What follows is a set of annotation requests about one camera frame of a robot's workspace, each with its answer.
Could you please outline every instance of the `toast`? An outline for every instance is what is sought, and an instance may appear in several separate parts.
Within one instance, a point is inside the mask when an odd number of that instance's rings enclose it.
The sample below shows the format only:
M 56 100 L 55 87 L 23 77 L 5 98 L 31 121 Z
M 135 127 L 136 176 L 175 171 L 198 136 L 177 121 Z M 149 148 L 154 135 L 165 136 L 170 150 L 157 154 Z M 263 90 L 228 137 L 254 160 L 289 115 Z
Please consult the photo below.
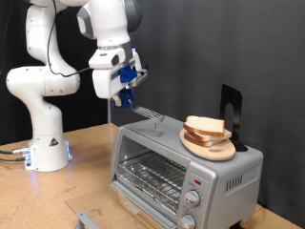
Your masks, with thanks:
M 223 140 L 214 140 L 214 141 L 200 141 L 197 140 L 196 138 L 192 137 L 190 135 L 190 132 L 185 131 L 184 133 L 184 138 L 188 141 L 190 141 L 193 144 L 199 145 L 199 146 L 205 146 L 205 147 L 209 147 L 209 146 L 213 146 L 214 144 L 217 144 Z
M 210 117 L 188 116 L 184 123 L 184 128 L 188 132 L 202 135 L 223 136 L 225 131 L 225 121 Z
M 224 140 L 229 139 L 232 136 L 232 133 L 228 130 L 225 130 L 225 133 L 223 136 L 211 136 L 211 135 L 202 135 L 195 132 L 189 132 L 189 134 L 199 140 L 199 141 L 215 141 L 215 140 Z

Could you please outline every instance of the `black panel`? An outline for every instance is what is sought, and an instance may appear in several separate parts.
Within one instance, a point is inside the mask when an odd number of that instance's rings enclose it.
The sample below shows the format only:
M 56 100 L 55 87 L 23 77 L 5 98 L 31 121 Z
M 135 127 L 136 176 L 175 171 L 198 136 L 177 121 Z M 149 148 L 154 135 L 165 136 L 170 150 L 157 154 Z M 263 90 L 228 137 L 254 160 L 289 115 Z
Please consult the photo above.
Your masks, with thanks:
M 305 228 L 305 2 L 139 0 L 132 44 L 149 62 L 143 107 L 218 118 L 222 84 L 243 94 L 239 139 L 264 156 L 260 202 Z M 114 110 L 113 123 L 144 117 Z
M 31 138 L 31 118 L 26 106 L 7 89 L 6 77 L 11 68 L 42 66 L 26 50 L 25 22 L 31 4 L 15 0 L 4 47 L 4 30 L 10 1 L 0 1 L 0 66 L 5 52 L 5 68 L 0 75 L 0 145 Z M 80 34 L 76 14 L 79 8 L 63 11 L 57 18 L 59 50 L 63 58 L 77 70 L 87 68 L 95 53 L 95 40 Z M 81 73 L 81 86 L 76 94 L 47 97 L 46 100 L 63 113 L 64 131 L 73 131 L 107 122 L 107 101 L 95 95 L 92 71 Z

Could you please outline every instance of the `metal tool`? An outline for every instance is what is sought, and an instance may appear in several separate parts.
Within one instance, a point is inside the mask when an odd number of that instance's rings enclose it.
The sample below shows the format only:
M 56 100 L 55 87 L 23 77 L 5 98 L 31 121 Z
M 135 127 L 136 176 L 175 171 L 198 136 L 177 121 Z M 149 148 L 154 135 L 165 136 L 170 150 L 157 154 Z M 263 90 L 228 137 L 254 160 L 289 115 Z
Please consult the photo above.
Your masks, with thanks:
M 137 113 L 138 115 L 145 116 L 147 118 L 150 118 L 150 119 L 158 121 L 158 122 L 162 122 L 165 118 L 165 116 L 162 115 L 162 114 L 153 112 L 153 111 L 151 111 L 149 109 L 146 109 L 144 107 L 137 106 L 134 102 L 132 102 L 131 99 L 129 99 L 128 101 L 131 104 L 132 111 Z

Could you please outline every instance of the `black stand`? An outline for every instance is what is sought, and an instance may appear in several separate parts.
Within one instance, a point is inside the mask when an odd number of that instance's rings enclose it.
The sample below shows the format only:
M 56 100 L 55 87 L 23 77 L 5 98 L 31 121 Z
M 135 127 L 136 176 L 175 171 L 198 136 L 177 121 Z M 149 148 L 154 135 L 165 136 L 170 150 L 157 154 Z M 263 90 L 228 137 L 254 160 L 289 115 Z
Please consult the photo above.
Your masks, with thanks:
M 245 229 L 242 226 L 240 226 L 240 222 L 234 224 L 232 227 L 230 227 L 230 229 Z
M 234 145 L 237 152 L 246 152 L 248 151 L 248 148 L 238 141 L 240 117 L 241 117 L 241 102 L 242 102 L 241 92 L 225 84 L 222 85 L 219 118 L 225 120 L 226 107 L 229 103 L 231 103 L 234 108 L 234 124 L 233 124 L 231 142 Z

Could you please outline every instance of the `black cable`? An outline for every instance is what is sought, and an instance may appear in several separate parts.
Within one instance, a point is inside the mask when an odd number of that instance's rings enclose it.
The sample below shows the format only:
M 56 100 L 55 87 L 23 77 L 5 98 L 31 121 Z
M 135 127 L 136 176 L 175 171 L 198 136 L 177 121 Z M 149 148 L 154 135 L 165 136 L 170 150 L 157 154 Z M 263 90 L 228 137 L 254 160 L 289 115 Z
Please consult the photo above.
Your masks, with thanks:
M 12 155 L 12 151 L 0 151 L 2 155 Z
M 144 68 L 144 69 L 148 70 L 148 69 L 149 69 L 149 64 L 145 61 L 145 59 L 142 57 L 142 55 L 140 55 L 139 52 L 137 52 L 137 53 L 138 53 L 140 59 L 141 59 L 141 60 L 145 63 L 145 65 L 146 65 L 146 68 Z
M 6 27 L 5 27 L 5 31 L 4 31 L 4 48 L 3 48 L 3 59 L 2 59 L 2 67 L 1 67 L 1 72 L 0 75 L 2 74 L 3 68 L 4 68 L 4 63 L 5 63 L 5 58 L 6 58 L 6 44 L 7 44 L 7 35 L 8 35 L 8 27 L 9 27 L 9 22 L 10 22 L 10 17 L 11 17 L 11 12 L 12 12 L 12 7 L 13 7 L 13 3 L 15 2 L 15 0 L 12 0 L 10 3 L 10 12 L 8 15 L 8 19 L 6 22 Z
M 50 63 L 50 57 L 49 57 L 49 49 L 50 49 L 50 42 L 51 42 L 51 33 L 54 29 L 54 26 L 55 26 L 55 22 L 56 22 L 56 17 L 57 17 L 57 7 L 56 7 L 56 4 L 55 4 L 55 0 L 52 0 L 53 1 L 53 5 L 54 5 L 54 9 L 55 9 L 55 17 L 54 17 L 54 22 L 53 22 L 53 25 L 51 26 L 51 32 L 50 32 L 50 36 L 49 36 L 49 41 L 48 41 L 48 64 L 49 64 L 49 67 L 50 67 L 50 70 L 51 70 L 51 73 L 53 74 L 61 74 L 62 76 L 64 77 L 70 77 L 70 76 L 73 76 L 75 74 L 78 74 L 78 73 L 83 73 L 87 70 L 90 70 L 91 68 L 87 68 L 87 69 L 83 69 L 81 71 L 78 71 L 76 73 L 72 73 L 72 74 L 62 74 L 62 73 L 55 73 L 52 69 L 51 69 L 51 63 Z
M 24 157 L 19 157 L 17 159 L 3 159 L 3 158 L 0 158 L 0 160 L 3 160 L 3 161 L 24 161 L 26 159 Z

